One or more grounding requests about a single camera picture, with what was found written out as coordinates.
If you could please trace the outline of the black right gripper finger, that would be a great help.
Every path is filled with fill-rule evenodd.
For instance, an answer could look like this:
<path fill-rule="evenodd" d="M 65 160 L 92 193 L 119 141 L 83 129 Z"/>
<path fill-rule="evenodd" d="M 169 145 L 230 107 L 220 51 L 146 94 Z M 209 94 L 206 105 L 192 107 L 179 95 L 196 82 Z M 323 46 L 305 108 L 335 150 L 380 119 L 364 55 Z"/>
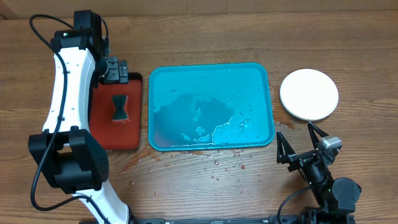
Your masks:
<path fill-rule="evenodd" d="M 313 122 L 309 121 L 307 123 L 308 131 L 310 133 L 310 138 L 312 140 L 313 148 L 316 149 L 318 147 L 318 143 L 320 140 L 318 139 L 318 136 L 321 138 L 324 138 L 328 136 L 326 132 L 321 130 L 317 125 L 315 125 Z"/>
<path fill-rule="evenodd" d="M 278 131 L 277 136 L 277 163 L 286 164 L 291 163 L 293 157 L 296 156 L 292 146 L 286 140 L 284 135 Z"/>

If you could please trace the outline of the red sponge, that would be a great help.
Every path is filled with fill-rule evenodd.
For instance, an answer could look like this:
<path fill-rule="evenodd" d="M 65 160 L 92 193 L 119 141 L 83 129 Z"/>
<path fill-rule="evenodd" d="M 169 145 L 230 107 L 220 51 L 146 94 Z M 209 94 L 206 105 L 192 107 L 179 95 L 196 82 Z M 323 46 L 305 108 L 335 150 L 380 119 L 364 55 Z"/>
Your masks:
<path fill-rule="evenodd" d="M 127 113 L 127 95 L 114 95 L 112 96 L 112 102 L 114 106 L 114 113 L 112 117 L 113 122 L 122 122 L 128 120 L 129 116 Z"/>

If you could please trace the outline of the white round plate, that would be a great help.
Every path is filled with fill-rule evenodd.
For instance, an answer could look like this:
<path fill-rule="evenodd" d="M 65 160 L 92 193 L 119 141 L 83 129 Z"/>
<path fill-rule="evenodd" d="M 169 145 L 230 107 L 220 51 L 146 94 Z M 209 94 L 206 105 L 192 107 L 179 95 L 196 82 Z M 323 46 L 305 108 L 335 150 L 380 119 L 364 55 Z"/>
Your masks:
<path fill-rule="evenodd" d="M 279 89 L 283 107 L 305 121 L 318 121 L 331 115 L 339 101 L 334 81 L 314 69 L 300 69 L 287 75 Z"/>

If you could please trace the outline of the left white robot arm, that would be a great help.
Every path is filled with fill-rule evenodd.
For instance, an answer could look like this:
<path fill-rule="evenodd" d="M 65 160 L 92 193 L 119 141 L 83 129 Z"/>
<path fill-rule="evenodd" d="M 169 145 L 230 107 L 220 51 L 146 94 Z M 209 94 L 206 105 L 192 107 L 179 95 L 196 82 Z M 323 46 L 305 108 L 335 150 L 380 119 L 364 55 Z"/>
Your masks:
<path fill-rule="evenodd" d="M 109 159 L 91 135 L 91 93 L 99 85 L 127 84 L 127 63 L 109 54 L 105 20 L 91 10 L 75 11 L 73 23 L 47 42 L 53 52 L 55 81 L 49 114 L 40 134 L 31 135 L 28 149 L 38 178 L 79 200 L 96 223 L 132 223 L 134 216 L 109 181 Z"/>

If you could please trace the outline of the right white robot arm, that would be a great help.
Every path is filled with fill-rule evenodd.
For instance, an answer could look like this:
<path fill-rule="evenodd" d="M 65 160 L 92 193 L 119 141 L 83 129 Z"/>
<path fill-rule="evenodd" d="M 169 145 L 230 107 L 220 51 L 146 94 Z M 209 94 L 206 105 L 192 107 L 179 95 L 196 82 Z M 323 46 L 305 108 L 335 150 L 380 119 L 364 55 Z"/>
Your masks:
<path fill-rule="evenodd" d="M 307 123 L 313 149 L 297 154 L 285 136 L 277 132 L 277 163 L 288 164 L 288 171 L 298 171 L 308 186 L 288 196 L 273 218 L 277 223 L 354 223 L 353 213 L 361 187 L 347 177 L 333 178 L 328 166 L 334 163 L 342 141 Z M 299 215 L 281 215 L 284 205 L 292 198 L 310 190 L 317 207 L 305 207 Z"/>

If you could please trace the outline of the black tray with red sponge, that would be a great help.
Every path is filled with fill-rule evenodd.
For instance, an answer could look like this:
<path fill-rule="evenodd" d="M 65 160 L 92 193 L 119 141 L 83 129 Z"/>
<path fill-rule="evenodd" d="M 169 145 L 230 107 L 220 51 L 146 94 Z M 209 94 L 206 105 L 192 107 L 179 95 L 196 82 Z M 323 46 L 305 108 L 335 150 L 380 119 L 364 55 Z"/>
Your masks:
<path fill-rule="evenodd" d="M 107 151 L 139 147 L 142 110 L 142 75 L 128 74 L 127 84 L 99 84 L 91 91 L 89 127 L 92 136 Z M 127 95 L 128 120 L 113 122 L 112 96 Z"/>

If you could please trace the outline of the teal plastic tray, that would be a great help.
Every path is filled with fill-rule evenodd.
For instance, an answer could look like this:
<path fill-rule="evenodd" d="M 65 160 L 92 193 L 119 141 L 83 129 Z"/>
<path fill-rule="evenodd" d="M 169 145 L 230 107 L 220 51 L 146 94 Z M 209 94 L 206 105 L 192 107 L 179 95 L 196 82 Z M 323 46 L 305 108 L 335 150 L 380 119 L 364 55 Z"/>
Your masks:
<path fill-rule="evenodd" d="M 149 77 L 148 141 L 158 151 L 266 146 L 274 135 L 258 63 L 159 67 Z"/>

